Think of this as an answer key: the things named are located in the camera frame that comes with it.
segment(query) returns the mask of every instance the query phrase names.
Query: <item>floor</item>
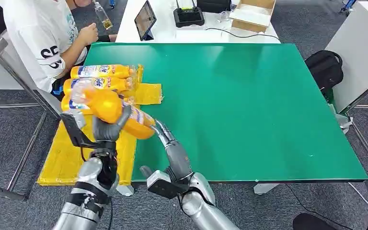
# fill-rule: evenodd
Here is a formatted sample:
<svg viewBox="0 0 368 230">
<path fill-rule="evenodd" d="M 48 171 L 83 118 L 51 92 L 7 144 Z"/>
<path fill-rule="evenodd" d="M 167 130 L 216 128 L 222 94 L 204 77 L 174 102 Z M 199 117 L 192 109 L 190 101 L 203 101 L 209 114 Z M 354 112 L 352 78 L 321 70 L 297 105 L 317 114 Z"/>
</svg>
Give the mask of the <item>floor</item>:
<svg viewBox="0 0 368 230">
<path fill-rule="evenodd" d="M 116 0 L 116 3 L 114 10 L 107 10 L 114 24 L 110 33 L 116 33 L 119 28 L 126 0 Z M 306 58 L 323 49 L 342 24 L 345 16 L 337 13 L 341 6 L 341 2 L 335 0 L 277 0 L 272 24 L 280 40 L 295 43 Z M 91 8 L 76 9 L 73 14 L 79 28 L 96 20 Z M 0 103 L 29 100 L 22 91 L 0 91 Z M 19 155 L 23 153 L 42 112 L 41 108 L 0 109 L 0 186 L 7 185 L 11 179 Z M 368 110 L 355 109 L 352 116 L 368 140 Z M 29 194 L 29 200 L 18 202 L 0 197 L 0 230 L 50 229 L 58 218 L 71 187 L 42 187 L 35 183 L 57 126 L 58 121 L 51 117 L 45 120 L 15 187 L 16 192 Z M 368 173 L 368 156 L 352 130 L 347 138 Z M 365 185 L 355 185 L 368 198 Z M 347 184 L 290 186 L 307 208 L 355 230 L 366 229 L 368 206 Z M 245 230 L 289 230 L 293 218 L 305 212 L 285 185 L 279 185 L 265 195 L 255 195 L 252 184 L 213 184 L 212 189 L 221 210 Z M 115 230 L 195 229 L 191 220 L 181 213 L 175 199 L 157 197 L 147 192 L 143 185 L 135 185 L 135 194 L 131 197 L 115 195 L 113 202 L 112 229 Z M 105 229 L 108 221 L 109 208 L 103 215 L 99 229 Z"/>
</svg>

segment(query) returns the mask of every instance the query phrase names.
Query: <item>cardboard box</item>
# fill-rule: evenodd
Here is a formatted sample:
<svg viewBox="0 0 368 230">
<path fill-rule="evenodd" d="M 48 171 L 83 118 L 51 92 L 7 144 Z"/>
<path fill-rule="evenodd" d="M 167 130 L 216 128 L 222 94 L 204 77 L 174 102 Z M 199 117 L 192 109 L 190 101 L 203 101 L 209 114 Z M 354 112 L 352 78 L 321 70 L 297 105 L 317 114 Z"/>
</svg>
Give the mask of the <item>cardboard box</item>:
<svg viewBox="0 0 368 230">
<path fill-rule="evenodd" d="M 240 0 L 230 13 L 232 27 L 254 32 L 265 32 L 270 25 L 276 0 Z"/>
</svg>

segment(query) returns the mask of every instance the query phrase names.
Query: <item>yellow cloth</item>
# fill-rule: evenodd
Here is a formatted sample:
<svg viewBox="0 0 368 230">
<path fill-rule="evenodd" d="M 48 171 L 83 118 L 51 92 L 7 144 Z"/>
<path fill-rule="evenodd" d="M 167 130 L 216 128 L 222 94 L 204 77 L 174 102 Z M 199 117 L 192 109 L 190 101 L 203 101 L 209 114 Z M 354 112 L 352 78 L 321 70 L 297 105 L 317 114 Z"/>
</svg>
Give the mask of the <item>yellow cloth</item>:
<svg viewBox="0 0 368 230">
<path fill-rule="evenodd" d="M 86 126 L 82 128 L 85 135 L 94 140 L 92 134 L 92 115 L 85 115 Z M 117 173 L 119 185 L 129 185 L 135 161 L 136 138 L 122 131 L 116 142 L 118 153 Z M 85 159 L 89 158 L 92 149 L 83 149 Z M 80 148 L 72 145 L 62 121 L 58 125 L 50 152 L 37 182 L 40 185 L 74 185 L 78 171 L 83 163 Z"/>
<path fill-rule="evenodd" d="M 134 96 L 135 104 L 160 104 L 163 99 L 161 84 L 141 83 L 142 76 L 143 66 L 138 65 L 137 78 L 135 80 L 135 85 L 137 84 L 136 90 L 122 92 L 122 94 L 126 97 Z M 84 117 L 86 126 L 82 128 L 82 131 L 90 140 L 94 140 L 92 115 L 84 115 Z M 135 150 L 136 138 L 122 131 L 116 142 L 119 185 L 129 185 L 131 182 Z M 83 149 L 85 159 L 89 158 L 91 151 L 92 149 Z M 72 145 L 63 122 L 60 122 L 37 182 L 40 185 L 74 185 L 82 163 L 80 148 Z"/>
</svg>

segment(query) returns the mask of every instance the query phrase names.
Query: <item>tablet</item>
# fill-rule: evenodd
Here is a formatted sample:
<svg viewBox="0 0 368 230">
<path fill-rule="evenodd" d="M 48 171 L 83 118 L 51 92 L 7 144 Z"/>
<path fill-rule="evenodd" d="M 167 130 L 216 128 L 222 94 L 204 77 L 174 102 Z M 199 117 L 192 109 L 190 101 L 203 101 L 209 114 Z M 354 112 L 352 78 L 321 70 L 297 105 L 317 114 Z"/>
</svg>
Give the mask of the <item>tablet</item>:
<svg viewBox="0 0 368 230">
<path fill-rule="evenodd" d="M 140 40 L 146 40 L 151 27 L 156 22 L 156 16 L 150 6 L 149 1 L 146 1 L 139 14 L 135 18 L 136 28 L 138 29 Z"/>
</svg>

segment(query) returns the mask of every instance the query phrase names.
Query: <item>juice bottle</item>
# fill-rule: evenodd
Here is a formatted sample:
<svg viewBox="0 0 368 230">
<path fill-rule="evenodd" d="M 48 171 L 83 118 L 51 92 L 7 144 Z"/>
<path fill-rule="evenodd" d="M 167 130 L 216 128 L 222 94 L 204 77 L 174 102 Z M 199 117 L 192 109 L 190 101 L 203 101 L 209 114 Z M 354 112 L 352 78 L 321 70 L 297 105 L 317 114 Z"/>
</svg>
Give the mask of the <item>juice bottle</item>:
<svg viewBox="0 0 368 230">
<path fill-rule="evenodd" d="M 99 90 L 87 80 L 78 81 L 72 91 L 71 100 L 87 105 L 92 114 L 107 123 L 115 123 L 122 114 L 122 108 L 129 104 L 120 99 L 112 90 Z M 147 113 L 131 106 L 132 111 L 123 130 L 138 139 L 147 139 L 154 134 L 150 126 L 156 125 L 154 119 Z"/>
<path fill-rule="evenodd" d="M 117 77 L 125 79 L 134 77 L 136 68 L 123 65 L 74 66 L 70 75 L 71 78 Z"/>
<path fill-rule="evenodd" d="M 91 109 L 83 104 L 83 103 L 75 103 L 70 99 L 69 95 L 65 95 L 63 97 L 63 100 L 61 100 L 61 109 L 63 111 L 67 111 L 69 109 L 79 109 L 81 110 L 82 114 L 88 115 L 88 114 L 92 114 Z"/>
<path fill-rule="evenodd" d="M 128 77 L 126 79 L 120 78 L 87 78 L 86 80 L 91 81 L 93 87 L 103 90 L 117 90 L 117 92 L 122 92 L 125 90 L 133 89 L 133 78 Z M 67 79 L 64 82 L 63 90 L 64 94 L 68 95 L 71 93 L 72 87 L 78 82 L 80 79 Z"/>
</svg>

